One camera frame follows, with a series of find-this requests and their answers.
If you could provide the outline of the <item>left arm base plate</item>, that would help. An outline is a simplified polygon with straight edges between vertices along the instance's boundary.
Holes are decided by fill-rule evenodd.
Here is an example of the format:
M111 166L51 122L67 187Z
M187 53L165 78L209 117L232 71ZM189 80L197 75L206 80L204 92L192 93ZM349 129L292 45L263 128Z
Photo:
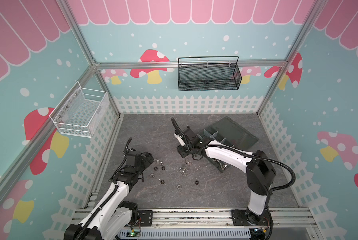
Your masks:
M152 226L152 219L153 219L153 211L139 211L138 216L135 220L135 223L131 225L132 227L151 227Z

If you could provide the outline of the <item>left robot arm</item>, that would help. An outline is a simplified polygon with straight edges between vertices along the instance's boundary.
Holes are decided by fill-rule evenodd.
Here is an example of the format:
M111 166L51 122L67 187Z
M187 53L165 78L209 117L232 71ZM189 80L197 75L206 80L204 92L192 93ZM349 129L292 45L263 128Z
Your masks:
M126 225L138 222L138 206L125 201L154 158L148 152L124 151L121 166L109 179L110 187L95 208L79 224L70 224L65 240L114 240Z

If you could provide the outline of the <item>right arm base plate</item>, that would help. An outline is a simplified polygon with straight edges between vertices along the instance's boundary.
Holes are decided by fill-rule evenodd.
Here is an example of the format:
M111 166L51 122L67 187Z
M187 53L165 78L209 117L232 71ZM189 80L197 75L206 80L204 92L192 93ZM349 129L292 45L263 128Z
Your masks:
M259 216L248 210L234 209L231 211L234 226L265 226L269 227L273 221L267 208Z

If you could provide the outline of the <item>aluminium mounting rail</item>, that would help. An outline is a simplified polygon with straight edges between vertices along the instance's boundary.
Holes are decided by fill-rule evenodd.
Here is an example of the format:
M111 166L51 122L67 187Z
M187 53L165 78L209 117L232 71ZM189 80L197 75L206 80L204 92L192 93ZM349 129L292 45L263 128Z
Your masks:
M233 228L256 226L234 226L231 216L233 209L150 209L153 211L151 227L173 228ZM312 228L317 223L308 208L270 208L274 228Z

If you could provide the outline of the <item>clear compartment organizer box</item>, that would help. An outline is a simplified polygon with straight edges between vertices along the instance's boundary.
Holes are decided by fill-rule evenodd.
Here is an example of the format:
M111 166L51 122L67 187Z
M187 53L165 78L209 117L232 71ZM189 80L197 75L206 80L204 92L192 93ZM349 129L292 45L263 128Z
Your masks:
M195 146L199 149L213 140L229 147L248 151L259 141L259 138L233 121L230 117L224 117L218 122L208 126L204 129L202 134L198 134L197 138L199 140Z

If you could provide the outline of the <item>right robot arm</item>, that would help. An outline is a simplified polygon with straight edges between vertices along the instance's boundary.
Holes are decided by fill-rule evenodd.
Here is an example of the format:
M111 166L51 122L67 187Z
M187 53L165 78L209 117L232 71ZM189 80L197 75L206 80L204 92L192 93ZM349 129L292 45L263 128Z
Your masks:
M183 131L176 121L172 123L175 128L174 135L180 142L178 152L183 157L191 155L194 160L207 158L223 162L246 174L251 195L245 215L252 225L258 225L263 220L273 192L287 189L296 181L296 174L288 165L268 159L262 151L246 152L224 145L211 137L199 138L190 128ZM290 173L291 180L287 184L272 186L277 175L273 165L278 165Z

